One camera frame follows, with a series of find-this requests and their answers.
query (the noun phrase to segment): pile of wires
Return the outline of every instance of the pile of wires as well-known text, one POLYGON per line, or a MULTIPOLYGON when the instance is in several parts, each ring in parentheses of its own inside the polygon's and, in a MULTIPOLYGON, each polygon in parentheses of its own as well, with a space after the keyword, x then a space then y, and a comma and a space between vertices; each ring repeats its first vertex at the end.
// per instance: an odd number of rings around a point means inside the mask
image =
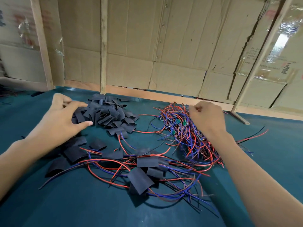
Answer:
POLYGON ((220 164, 224 167, 219 154, 212 144, 203 136, 201 131, 196 128, 184 105, 171 103, 163 109, 155 109, 160 110, 160 115, 150 116, 155 116, 163 121, 163 127, 157 128, 151 122, 154 128, 159 129, 158 131, 137 132, 164 135, 159 140, 171 140, 172 143, 166 143, 166 145, 175 146, 176 149, 179 148, 182 150, 185 161, 194 167, 206 167, 203 171, 209 170, 215 164, 220 164), (169 134, 163 134, 165 130, 168 130, 169 134))
POLYGON ((190 206, 201 211, 199 209, 199 204, 205 203, 210 206, 214 213, 218 213, 217 210, 205 199, 203 196, 208 196, 203 194, 202 185, 199 181, 199 177, 201 175, 206 175, 203 172, 197 171, 193 166, 181 162, 170 157, 165 156, 170 147, 163 153, 157 153, 156 151, 148 150, 148 153, 144 153, 142 155, 136 155, 130 153, 123 145, 122 141, 124 141, 125 145, 130 148, 136 150, 136 148, 129 145, 122 136, 122 133, 118 135, 118 140, 120 144, 120 149, 115 149, 114 151, 123 151, 124 156, 123 159, 114 160, 114 159, 104 159, 102 158, 102 151, 98 151, 95 149, 82 148, 82 150, 88 153, 88 159, 79 161, 78 163, 70 166, 68 169, 57 173, 53 177, 49 178, 39 189, 44 187, 47 183, 55 179, 56 177, 68 172, 72 169, 86 166, 88 171, 97 179, 108 183, 109 186, 122 187, 125 189, 130 189, 130 186, 125 183, 125 181, 119 181, 117 178, 127 178, 128 173, 136 168, 138 158, 145 158, 150 156, 157 156, 159 159, 159 167, 166 168, 164 170, 166 172, 165 177, 157 179, 157 181, 161 184, 166 185, 168 188, 172 190, 171 193, 162 194, 154 191, 152 188, 147 188, 145 195, 158 197, 167 202, 177 202, 180 199, 184 199, 190 206), (108 180, 108 177, 104 177, 104 175, 100 175, 100 173, 96 173, 93 169, 99 169, 104 173, 107 173, 111 176, 111 179, 108 180))

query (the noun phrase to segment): forearm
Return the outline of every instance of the forearm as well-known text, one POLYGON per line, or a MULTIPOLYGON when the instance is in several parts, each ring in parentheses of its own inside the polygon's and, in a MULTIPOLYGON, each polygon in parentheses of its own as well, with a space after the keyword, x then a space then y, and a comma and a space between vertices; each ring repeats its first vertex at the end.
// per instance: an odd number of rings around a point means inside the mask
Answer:
POLYGON ((233 137, 210 138, 256 226, 303 226, 303 205, 248 157, 233 137))
POLYGON ((0 200, 40 157, 39 144, 30 140, 16 141, 0 155, 0 200))

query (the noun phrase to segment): green tabletop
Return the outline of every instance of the green tabletop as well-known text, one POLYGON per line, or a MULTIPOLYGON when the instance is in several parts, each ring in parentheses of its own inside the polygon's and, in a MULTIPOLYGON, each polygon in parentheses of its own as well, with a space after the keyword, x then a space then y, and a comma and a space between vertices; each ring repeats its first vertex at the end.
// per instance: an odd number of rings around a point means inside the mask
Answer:
MULTIPOLYGON (((95 93, 57 88, 35 97, 23 93, 13 98, 11 105, 0 106, 0 153, 34 128, 48 110, 56 92, 80 101, 87 101, 95 93)), ((157 110, 153 107, 168 105, 165 102, 138 98, 126 104, 126 109, 136 114, 155 114, 157 110)), ((225 115, 227 130, 239 140, 256 133, 265 125, 269 131, 245 142, 245 146, 255 153, 253 160, 302 202, 300 188, 303 170, 299 163, 303 159, 300 146, 303 123, 262 116, 243 117, 251 122, 250 126, 225 115)), ((150 116, 141 116, 137 121, 138 129, 147 129, 151 119, 150 116)), ((88 142, 93 137, 104 140, 108 150, 119 147, 116 138, 110 137, 102 127, 89 127, 82 134, 88 142)), ((135 147, 153 148, 161 143, 157 139, 159 136, 132 133, 127 141, 135 147)), ((157 151, 164 152, 167 147, 162 145, 157 151)), ((108 187, 108 184, 94 178, 86 168, 59 176, 38 190, 46 181, 44 176, 51 161, 52 159, 46 158, 37 161, 2 200, 1 226, 253 226, 228 171, 220 166, 208 171, 211 177, 200 178, 205 192, 214 194, 210 203, 220 212, 220 215, 215 215, 204 204, 199 206, 202 211, 197 212, 184 200, 170 203, 156 197, 147 200, 130 197, 126 190, 108 187)), ((163 185, 160 185, 160 189, 164 192, 168 191, 167 187, 161 186, 163 185)))

